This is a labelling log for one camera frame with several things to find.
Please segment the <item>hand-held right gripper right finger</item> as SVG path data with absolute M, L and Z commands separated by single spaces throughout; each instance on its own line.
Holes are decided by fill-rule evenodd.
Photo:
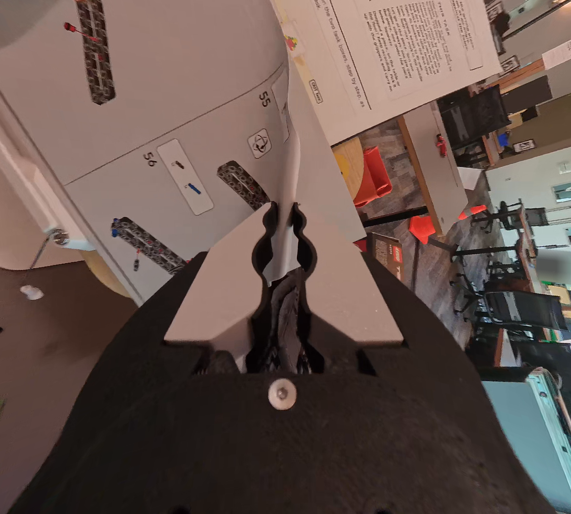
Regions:
M 405 339 L 360 249 L 319 215 L 294 203 L 297 336 L 311 372 L 372 368 L 367 350 L 399 349 Z

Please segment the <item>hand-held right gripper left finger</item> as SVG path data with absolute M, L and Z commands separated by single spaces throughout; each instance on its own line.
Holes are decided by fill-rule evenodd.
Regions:
M 251 319 L 268 296 L 278 206 L 262 205 L 210 248 L 164 336 L 170 345 L 227 351 L 240 372 L 253 348 Z

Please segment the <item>lego instruction booklet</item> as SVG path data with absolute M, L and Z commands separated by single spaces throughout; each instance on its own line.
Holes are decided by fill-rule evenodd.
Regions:
M 1 0 L 1 92 L 145 301 L 267 202 L 364 235 L 269 0 Z

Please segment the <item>black product box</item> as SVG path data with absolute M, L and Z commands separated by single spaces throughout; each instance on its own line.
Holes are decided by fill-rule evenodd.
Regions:
M 404 247 L 398 239 L 369 232 L 366 236 L 367 252 L 400 282 L 412 289 L 415 250 Z

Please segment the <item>orange chair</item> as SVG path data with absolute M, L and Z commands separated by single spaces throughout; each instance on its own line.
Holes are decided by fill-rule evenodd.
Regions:
M 361 184 L 353 203 L 360 209 L 392 192 L 393 186 L 378 147 L 363 151 L 364 170 Z
M 429 215 L 410 218 L 409 231 L 423 245 L 427 245 L 431 237 L 437 236 L 436 228 Z

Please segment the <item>round wooden table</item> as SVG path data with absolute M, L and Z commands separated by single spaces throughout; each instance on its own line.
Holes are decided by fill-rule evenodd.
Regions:
M 332 147 L 332 153 L 338 163 L 353 204 L 358 209 L 356 198 L 364 176 L 364 155 L 361 141 L 358 137 L 344 141 Z

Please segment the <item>long white table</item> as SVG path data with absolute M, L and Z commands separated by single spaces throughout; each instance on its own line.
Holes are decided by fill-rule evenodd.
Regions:
M 437 236 L 445 237 L 467 207 L 468 198 L 437 102 L 405 113 L 397 123 Z M 437 134 L 442 134 L 447 141 L 447 158 L 439 155 Z

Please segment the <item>white cabinet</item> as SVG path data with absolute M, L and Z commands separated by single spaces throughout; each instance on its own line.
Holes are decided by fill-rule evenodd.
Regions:
M 559 378 L 543 367 L 479 371 L 518 460 L 551 505 L 570 513 L 570 415 Z

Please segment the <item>black mesh office chair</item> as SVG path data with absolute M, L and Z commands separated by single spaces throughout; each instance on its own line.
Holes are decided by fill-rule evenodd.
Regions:
M 499 85 L 470 96 L 466 88 L 437 99 L 450 148 L 464 149 L 510 124 Z

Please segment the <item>printed paper sheet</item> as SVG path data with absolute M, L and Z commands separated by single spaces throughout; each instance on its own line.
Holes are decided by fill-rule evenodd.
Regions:
M 499 73 L 483 0 L 270 0 L 330 146 Z

